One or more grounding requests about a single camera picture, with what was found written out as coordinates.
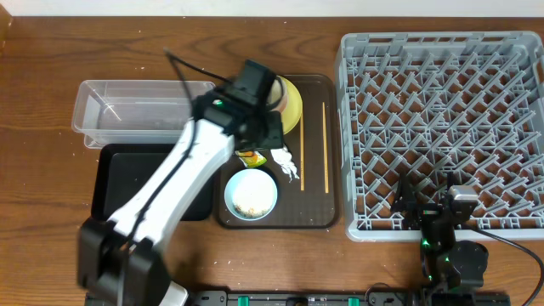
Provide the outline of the pink bowl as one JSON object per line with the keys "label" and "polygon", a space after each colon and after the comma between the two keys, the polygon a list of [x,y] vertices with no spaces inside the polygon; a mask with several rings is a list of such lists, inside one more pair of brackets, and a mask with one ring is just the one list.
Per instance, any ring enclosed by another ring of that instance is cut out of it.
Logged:
{"label": "pink bowl", "polygon": [[287,101],[286,83],[280,76],[277,76],[269,92],[267,110],[282,112],[286,108]]}

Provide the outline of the wooden chopstick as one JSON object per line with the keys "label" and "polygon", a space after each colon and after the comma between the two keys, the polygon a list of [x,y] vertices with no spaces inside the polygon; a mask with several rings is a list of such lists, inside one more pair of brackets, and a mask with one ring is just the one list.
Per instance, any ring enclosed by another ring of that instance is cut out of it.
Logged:
{"label": "wooden chopstick", "polygon": [[322,140],[323,140],[323,167],[324,167],[324,191],[329,194],[329,170],[328,170],[328,141],[326,129],[326,105],[322,102]]}
{"label": "wooden chopstick", "polygon": [[300,190],[305,190],[305,177],[304,177],[304,121],[301,114],[299,120],[299,140],[300,140]]}

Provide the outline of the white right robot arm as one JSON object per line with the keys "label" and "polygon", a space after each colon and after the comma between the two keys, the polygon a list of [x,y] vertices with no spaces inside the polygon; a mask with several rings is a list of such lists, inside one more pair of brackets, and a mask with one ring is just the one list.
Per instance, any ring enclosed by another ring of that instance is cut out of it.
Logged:
{"label": "white right robot arm", "polygon": [[459,241],[456,227],[470,219],[479,196],[451,173],[446,187],[439,201],[424,203],[417,199],[409,178],[401,174],[391,211],[403,215],[406,228],[422,234],[422,272],[430,281],[430,286],[422,289],[422,303],[469,305],[473,303],[473,290],[484,284],[489,252],[478,242]]}

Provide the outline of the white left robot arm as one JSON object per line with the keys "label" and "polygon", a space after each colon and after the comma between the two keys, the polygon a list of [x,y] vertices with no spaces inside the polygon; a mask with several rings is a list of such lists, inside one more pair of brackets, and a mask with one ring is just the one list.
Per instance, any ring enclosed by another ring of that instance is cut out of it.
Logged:
{"label": "white left robot arm", "polygon": [[77,284],[116,305],[184,305],[187,289],[172,280],[163,253],[207,181],[237,150],[283,144],[281,114],[264,98],[206,93],[178,142],[144,186],[105,221],[79,229]]}

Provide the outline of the light blue bowl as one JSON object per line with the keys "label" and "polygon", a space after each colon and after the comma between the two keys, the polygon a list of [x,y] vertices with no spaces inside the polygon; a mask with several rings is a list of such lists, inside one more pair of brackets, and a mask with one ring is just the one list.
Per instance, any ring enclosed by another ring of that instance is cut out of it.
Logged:
{"label": "light blue bowl", "polygon": [[265,171],[244,169],[235,173],[224,189],[230,213],[243,221],[257,221],[269,215],[278,200],[276,182]]}

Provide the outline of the yellow plate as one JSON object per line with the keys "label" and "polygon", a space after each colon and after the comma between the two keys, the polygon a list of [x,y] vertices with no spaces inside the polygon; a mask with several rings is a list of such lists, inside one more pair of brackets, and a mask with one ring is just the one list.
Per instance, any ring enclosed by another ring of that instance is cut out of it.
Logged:
{"label": "yellow plate", "polygon": [[291,81],[283,76],[280,79],[286,91],[282,97],[285,100],[285,106],[280,111],[281,121],[283,133],[288,134],[297,126],[303,114],[303,100],[298,89]]}

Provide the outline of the pile of rice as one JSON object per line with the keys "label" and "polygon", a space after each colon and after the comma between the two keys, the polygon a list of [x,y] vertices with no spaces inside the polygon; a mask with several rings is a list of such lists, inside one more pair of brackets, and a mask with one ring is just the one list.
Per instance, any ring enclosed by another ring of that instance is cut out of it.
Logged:
{"label": "pile of rice", "polygon": [[233,206],[244,218],[260,218],[273,205],[274,189],[262,179],[245,177],[235,187]]}

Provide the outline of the yellow snack wrapper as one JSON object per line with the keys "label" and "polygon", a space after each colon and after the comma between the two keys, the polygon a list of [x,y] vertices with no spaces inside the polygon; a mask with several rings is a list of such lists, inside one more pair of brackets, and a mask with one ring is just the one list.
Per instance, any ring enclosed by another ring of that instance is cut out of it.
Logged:
{"label": "yellow snack wrapper", "polygon": [[267,161],[258,151],[236,151],[235,155],[247,168],[260,167]]}

